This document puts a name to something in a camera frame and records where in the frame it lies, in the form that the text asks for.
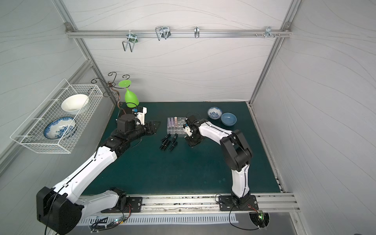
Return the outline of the black lipstick tube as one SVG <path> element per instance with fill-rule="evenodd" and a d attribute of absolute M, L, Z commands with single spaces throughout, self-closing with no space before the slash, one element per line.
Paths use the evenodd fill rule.
<path fill-rule="evenodd" d="M 161 139 L 161 142 L 166 141 L 170 136 L 171 136 L 171 134 L 167 134 L 163 139 Z"/>
<path fill-rule="evenodd" d="M 171 141 L 168 140 L 168 141 L 164 144 L 164 146 L 162 147 L 162 150 L 165 151 L 165 150 L 167 149 L 167 147 L 170 145 L 170 143 L 171 143 Z"/>
<path fill-rule="evenodd" d="M 172 139 L 172 143 L 176 142 L 177 137 L 178 137 L 178 134 L 175 134 L 174 137 L 173 137 L 173 139 Z"/>
<path fill-rule="evenodd" d="M 165 149 L 165 147 L 168 145 L 168 143 L 169 143 L 168 139 L 164 140 L 162 145 L 160 146 L 160 149 Z"/>
<path fill-rule="evenodd" d="M 174 148 L 178 145 L 178 142 L 174 142 L 171 147 L 169 148 L 169 151 L 174 150 Z"/>

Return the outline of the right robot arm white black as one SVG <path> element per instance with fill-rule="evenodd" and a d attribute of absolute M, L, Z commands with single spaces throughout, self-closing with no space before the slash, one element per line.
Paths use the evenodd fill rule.
<path fill-rule="evenodd" d="M 185 118 L 183 124 L 186 133 L 185 140 L 190 147 L 194 147 L 208 138 L 221 146 L 227 166 L 232 172 L 232 193 L 229 200 L 219 199 L 219 203 L 230 206 L 232 210 L 257 210 L 257 206 L 249 191 L 249 168 L 253 156 L 251 148 L 239 130 L 225 130 L 212 124 L 206 119 L 197 119 L 194 115 Z"/>

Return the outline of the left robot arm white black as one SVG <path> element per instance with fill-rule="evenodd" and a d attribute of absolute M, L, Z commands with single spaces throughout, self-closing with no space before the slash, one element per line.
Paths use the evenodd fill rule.
<path fill-rule="evenodd" d="M 80 199 L 86 188 L 110 164 L 118 159 L 131 143 L 156 134 L 159 121 L 143 121 L 141 113 L 124 114 L 117 127 L 94 154 L 71 175 L 54 187 L 43 187 L 36 195 L 37 220 L 59 235 L 69 233 L 78 222 L 107 209 L 128 208 L 126 192 L 112 188 L 103 193 Z"/>

